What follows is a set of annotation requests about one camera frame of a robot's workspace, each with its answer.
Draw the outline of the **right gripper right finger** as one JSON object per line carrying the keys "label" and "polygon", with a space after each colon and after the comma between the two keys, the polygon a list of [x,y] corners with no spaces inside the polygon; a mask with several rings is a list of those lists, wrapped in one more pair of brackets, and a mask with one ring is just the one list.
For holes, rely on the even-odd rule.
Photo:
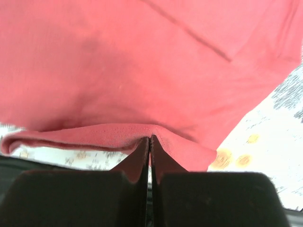
{"label": "right gripper right finger", "polygon": [[156,227],[287,227],[270,179],[254,172],[189,172],[151,137]]}

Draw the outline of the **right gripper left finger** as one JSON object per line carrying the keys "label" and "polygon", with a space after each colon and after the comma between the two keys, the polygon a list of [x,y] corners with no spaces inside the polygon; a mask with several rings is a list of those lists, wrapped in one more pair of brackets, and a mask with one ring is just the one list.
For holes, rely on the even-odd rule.
{"label": "right gripper left finger", "polygon": [[0,204],[3,227],[143,227],[149,139],[109,171],[29,170]]}

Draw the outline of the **pink t shirt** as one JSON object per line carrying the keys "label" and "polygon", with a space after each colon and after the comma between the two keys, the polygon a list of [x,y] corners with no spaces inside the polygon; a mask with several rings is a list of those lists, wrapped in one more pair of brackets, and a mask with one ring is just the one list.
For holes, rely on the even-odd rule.
{"label": "pink t shirt", "polygon": [[301,60],[300,0],[3,0],[0,120],[20,145],[121,150],[155,135],[188,171]]}

